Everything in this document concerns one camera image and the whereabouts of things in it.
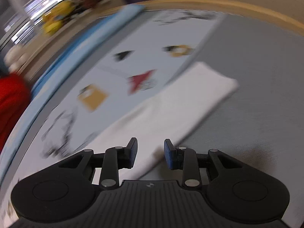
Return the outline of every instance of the window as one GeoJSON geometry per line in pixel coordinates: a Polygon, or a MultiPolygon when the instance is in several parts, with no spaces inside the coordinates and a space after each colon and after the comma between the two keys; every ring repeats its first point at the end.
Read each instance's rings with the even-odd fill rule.
{"type": "MultiPolygon", "coordinates": [[[[33,0],[26,7],[25,11],[38,28],[42,25],[42,15],[50,10],[53,6],[61,2],[62,0],[33,0]]],[[[13,18],[9,24],[11,27],[15,23],[16,19],[13,18]]],[[[36,34],[33,25],[30,21],[27,21],[13,36],[12,41],[15,44],[26,44],[36,34]]]]}
{"type": "MultiPolygon", "coordinates": [[[[42,15],[61,1],[62,0],[30,0],[26,3],[24,10],[34,25],[40,29],[42,26],[42,15]]],[[[0,51],[9,42],[25,45],[36,35],[37,30],[35,30],[29,18],[22,17],[20,14],[15,13],[15,15],[3,25],[6,40],[2,39],[0,51]]]]}

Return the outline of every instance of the blue paper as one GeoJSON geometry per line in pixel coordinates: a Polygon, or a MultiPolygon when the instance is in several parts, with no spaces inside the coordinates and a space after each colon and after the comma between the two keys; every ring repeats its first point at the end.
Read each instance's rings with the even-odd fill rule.
{"type": "Polygon", "coordinates": [[[61,84],[97,46],[106,41],[110,35],[118,31],[143,9],[144,6],[142,5],[132,4],[125,6],[114,17],[106,21],[106,23],[102,23],[99,27],[94,27],[94,33],[90,33],[89,36],[87,35],[84,37],[79,44],[75,45],[75,47],[69,48],[69,52],[62,56],[62,62],[59,63],[53,73],[46,78],[40,91],[22,114],[4,145],[0,155],[0,184],[2,184],[4,176],[24,137],[26,136],[26,133],[40,111],[51,99],[61,84]]]}

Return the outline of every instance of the yellow square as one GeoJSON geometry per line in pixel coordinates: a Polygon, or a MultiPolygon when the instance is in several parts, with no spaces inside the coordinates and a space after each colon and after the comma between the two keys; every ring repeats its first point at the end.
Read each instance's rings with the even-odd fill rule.
{"type": "Polygon", "coordinates": [[[78,99],[90,111],[95,111],[101,105],[108,94],[99,89],[97,86],[90,84],[80,90],[78,99]]]}

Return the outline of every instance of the white cloth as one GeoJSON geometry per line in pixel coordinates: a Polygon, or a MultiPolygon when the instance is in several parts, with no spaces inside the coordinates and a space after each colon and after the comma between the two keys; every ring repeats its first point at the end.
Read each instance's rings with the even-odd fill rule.
{"type": "MultiPolygon", "coordinates": [[[[177,145],[237,87],[236,80],[221,75],[205,63],[195,63],[162,92],[114,122],[87,148],[97,153],[101,149],[126,146],[131,137],[136,137],[138,152],[134,167],[119,170],[119,175],[120,181],[138,179],[163,158],[165,139],[177,145]]],[[[99,181],[97,172],[95,184],[99,181]]]]}

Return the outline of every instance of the gray table surface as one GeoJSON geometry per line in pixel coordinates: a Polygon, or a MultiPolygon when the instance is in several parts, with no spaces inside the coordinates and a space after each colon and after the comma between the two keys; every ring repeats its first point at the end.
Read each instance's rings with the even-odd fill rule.
{"type": "MultiPolygon", "coordinates": [[[[71,74],[26,135],[0,190],[0,199],[50,111],[70,88],[119,41],[155,12],[144,12],[100,46],[71,74]]],[[[282,181],[290,192],[283,220],[304,219],[304,37],[272,24],[228,15],[194,61],[204,61],[238,80],[240,88],[219,104],[181,143],[198,153],[217,148],[282,181]]],[[[208,183],[201,171],[203,182],[208,183]]],[[[143,180],[181,180],[181,171],[158,164],[143,180]]]]}

